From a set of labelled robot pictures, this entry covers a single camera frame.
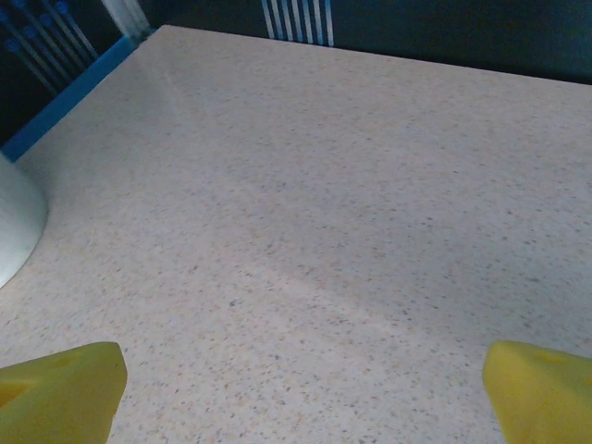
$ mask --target yellow object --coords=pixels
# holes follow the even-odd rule
[[[592,443],[592,359],[495,342],[483,381],[508,444]]]
[[[105,444],[128,373],[114,342],[0,369],[0,443]]]

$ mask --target white lamp base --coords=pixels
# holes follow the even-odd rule
[[[41,190],[0,154],[0,288],[27,261],[46,220]]]

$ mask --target blue and white striped fabric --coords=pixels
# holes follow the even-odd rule
[[[261,0],[270,39],[333,46],[331,0]]]

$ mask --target speckled countertop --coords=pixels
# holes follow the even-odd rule
[[[501,443],[487,345],[592,355],[592,87],[164,27],[20,165],[0,365],[125,351],[111,443]]]

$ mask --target blue edge strip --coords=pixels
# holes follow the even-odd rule
[[[0,151],[11,162],[15,162],[27,153],[47,131],[90,93],[102,79],[117,68],[134,49],[135,47],[128,37],[121,37],[37,116],[12,136]]]

